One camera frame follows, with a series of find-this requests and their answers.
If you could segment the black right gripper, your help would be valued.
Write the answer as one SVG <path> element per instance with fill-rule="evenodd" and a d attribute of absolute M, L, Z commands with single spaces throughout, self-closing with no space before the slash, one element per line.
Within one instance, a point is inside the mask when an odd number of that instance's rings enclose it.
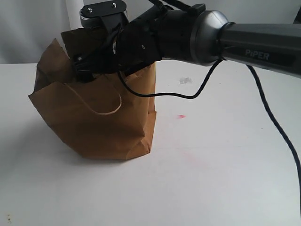
<path fill-rule="evenodd" d="M 159 49 L 157 24 L 168 12 L 166 7 L 151 7 L 123 28 L 111 33 L 101 28 L 84 28 L 93 40 L 101 43 L 87 53 L 80 52 L 73 59 L 77 79 L 94 80 L 100 73 L 134 73 L 163 58 Z"/>

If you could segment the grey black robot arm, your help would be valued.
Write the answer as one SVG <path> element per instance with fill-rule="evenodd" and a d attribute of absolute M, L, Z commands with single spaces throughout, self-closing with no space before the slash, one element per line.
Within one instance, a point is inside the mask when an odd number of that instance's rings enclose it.
<path fill-rule="evenodd" d="M 79 73 L 130 75 L 172 59 L 201 66 L 230 60 L 301 75 L 299 24 L 237 24 L 203 4 L 175 10 L 159 3 L 128 24 L 118 19 L 110 29 L 103 45 L 74 59 Z"/>

